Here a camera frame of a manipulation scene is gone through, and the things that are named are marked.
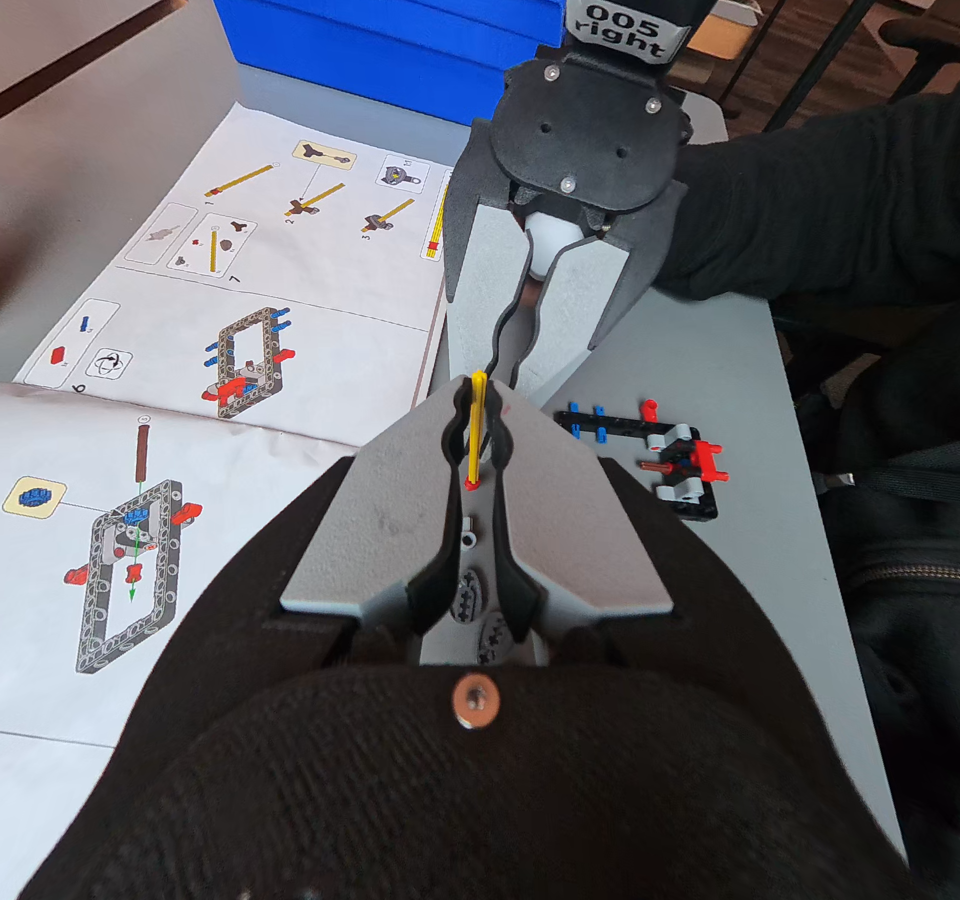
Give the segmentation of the black office chair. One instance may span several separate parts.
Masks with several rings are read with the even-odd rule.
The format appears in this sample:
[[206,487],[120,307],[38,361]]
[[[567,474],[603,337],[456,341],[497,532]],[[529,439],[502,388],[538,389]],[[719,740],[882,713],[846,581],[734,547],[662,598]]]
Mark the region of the black office chair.
[[891,19],[878,34],[883,43],[916,54],[888,105],[920,93],[944,66],[959,64],[959,31],[951,24],[928,18]]

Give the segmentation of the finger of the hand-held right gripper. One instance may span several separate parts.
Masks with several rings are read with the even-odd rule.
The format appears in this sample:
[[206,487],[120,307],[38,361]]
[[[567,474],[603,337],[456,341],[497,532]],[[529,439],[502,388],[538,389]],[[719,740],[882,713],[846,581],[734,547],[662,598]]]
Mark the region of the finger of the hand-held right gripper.
[[446,324],[450,378],[498,364],[502,330],[519,305],[533,243],[508,210],[479,206]]
[[628,253],[597,238],[564,247],[534,309],[532,340],[513,369],[512,388],[544,405],[591,353],[591,342]]

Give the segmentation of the blue plastic bin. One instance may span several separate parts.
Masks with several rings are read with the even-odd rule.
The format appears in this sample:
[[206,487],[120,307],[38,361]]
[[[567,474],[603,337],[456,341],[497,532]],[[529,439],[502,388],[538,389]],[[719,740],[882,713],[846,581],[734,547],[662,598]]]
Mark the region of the blue plastic bin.
[[214,0],[243,65],[471,125],[563,37],[565,0]]

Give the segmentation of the black lego frame assembly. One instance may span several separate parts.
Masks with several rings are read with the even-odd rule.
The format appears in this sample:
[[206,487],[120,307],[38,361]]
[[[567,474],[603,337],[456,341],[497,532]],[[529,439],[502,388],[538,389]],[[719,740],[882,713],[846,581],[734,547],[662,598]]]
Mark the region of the black lego frame assembly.
[[704,439],[695,426],[661,422],[658,410],[656,401],[646,400],[636,416],[619,417],[608,414],[601,405],[587,413],[576,402],[570,402],[567,409],[555,411],[553,419],[575,439],[592,436],[599,446],[614,438],[640,441],[652,458],[636,464],[642,472],[657,476],[651,485],[654,496],[682,520],[716,521],[714,487],[730,479],[717,466],[722,446]]

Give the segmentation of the person's right forearm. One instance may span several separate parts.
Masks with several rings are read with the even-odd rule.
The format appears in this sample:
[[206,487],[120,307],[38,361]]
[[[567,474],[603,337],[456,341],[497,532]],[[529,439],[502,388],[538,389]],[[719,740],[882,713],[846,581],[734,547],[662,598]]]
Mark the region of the person's right forearm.
[[687,193],[654,281],[672,296],[958,301],[958,90],[689,146],[676,177]]

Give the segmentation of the yellow lego axle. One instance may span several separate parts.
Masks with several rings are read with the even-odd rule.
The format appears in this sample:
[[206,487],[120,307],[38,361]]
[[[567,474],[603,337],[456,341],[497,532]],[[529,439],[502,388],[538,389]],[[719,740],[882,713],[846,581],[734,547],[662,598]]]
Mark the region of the yellow lego axle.
[[469,416],[468,466],[466,476],[471,479],[479,477],[481,454],[484,443],[484,425],[486,417],[486,391],[488,375],[484,371],[476,371],[471,376],[472,399]]

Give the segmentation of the tan box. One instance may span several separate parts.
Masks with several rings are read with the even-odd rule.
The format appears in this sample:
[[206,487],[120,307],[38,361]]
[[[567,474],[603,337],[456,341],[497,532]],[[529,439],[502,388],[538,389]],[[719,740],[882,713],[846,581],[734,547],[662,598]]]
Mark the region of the tan box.
[[756,27],[750,28],[714,17],[710,11],[686,46],[700,54],[732,61],[741,54],[762,18]]

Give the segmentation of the dark oval lego piece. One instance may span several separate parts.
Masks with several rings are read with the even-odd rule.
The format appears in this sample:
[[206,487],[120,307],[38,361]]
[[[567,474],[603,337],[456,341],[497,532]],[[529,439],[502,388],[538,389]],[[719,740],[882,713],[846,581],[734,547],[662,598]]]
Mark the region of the dark oval lego piece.
[[481,618],[488,601],[486,583],[474,568],[465,569],[457,583],[449,612],[460,624],[472,624]]
[[477,642],[476,662],[480,666],[496,666],[506,661],[515,641],[501,611],[492,609],[484,618]]

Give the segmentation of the white lego instruction booklet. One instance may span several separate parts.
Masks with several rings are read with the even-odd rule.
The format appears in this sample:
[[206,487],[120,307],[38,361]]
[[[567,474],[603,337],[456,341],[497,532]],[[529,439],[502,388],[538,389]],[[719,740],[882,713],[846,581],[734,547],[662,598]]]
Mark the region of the white lego instruction booklet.
[[236,105],[2,386],[3,867],[222,567],[426,395],[449,180]]

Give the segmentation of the black zippered bag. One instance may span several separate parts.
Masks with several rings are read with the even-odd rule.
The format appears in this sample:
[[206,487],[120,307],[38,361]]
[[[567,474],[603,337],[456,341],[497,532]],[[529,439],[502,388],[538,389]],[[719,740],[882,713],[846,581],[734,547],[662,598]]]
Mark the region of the black zippered bag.
[[813,474],[909,864],[958,891],[958,442]]

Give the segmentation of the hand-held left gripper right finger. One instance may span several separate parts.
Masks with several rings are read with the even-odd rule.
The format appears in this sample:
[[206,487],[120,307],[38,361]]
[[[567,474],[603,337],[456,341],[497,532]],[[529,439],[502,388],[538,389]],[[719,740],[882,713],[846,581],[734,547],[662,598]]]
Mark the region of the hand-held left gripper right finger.
[[516,642],[674,608],[596,454],[500,382],[487,386],[500,611]]

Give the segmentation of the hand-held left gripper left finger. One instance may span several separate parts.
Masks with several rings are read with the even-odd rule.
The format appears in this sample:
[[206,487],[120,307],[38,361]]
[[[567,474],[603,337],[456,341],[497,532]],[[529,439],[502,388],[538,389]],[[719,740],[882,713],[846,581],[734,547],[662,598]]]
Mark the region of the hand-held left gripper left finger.
[[280,602],[423,634],[450,607],[472,382],[451,380],[354,456]]

